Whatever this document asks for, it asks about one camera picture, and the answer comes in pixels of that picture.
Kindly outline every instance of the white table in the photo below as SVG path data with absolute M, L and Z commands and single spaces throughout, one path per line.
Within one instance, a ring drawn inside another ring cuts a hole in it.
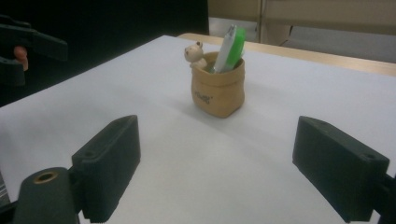
M 142 160 L 107 223 L 344 223 L 291 163 L 301 115 L 387 156 L 395 175 L 396 77 L 247 50 L 246 101 L 218 119 L 192 102 L 183 56 L 190 44 L 162 36 L 0 108 L 0 170 L 11 201 L 25 177 L 70 167 L 96 133 L 131 114 Z

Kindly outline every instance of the small figurine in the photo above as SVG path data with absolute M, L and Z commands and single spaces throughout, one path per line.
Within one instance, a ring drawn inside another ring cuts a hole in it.
M 204 69 L 207 66 L 204 58 L 204 51 L 202 50 L 202 42 L 196 42 L 196 44 L 188 46 L 184 49 L 184 57 L 187 62 L 190 62 L 190 67 L 197 67 Z

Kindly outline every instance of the desk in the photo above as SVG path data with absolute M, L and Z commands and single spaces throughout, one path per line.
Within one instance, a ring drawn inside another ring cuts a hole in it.
M 107 223 L 344 223 L 291 163 L 301 115 L 360 139 L 396 173 L 395 77 L 247 50 L 246 101 L 218 119 L 192 102 L 183 56 L 192 43 L 159 37 L 0 108 L 11 201 L 25 177 L 70 167 L 80 147 L 130 114 L 139 118 L 142 160 Z

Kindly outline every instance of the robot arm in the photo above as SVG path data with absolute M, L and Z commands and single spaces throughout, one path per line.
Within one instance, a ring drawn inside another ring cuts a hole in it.
M 59 60 L 67 60 L 67 43 L 50 35 L 32 29 L 28 22 L 14 21 L 9 16 L 0 15 L 0 46 L 13 48 L 24 46 L 34 52 Z M 13 59 L 0 56 L 0 83 L 24 85 L 23 67 Z

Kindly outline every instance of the white pen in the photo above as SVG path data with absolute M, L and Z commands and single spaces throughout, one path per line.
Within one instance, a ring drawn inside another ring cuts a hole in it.
M 211 73 L 221 73 L 227 62 L 227 57 L 230 54 L 233 41 L 235 39 L 236 25 L 231 25 L 227 34 L 224 36 L 223 43 L 220 48 L 218 58 L 216 59 L 215 66 L 211 70 Z

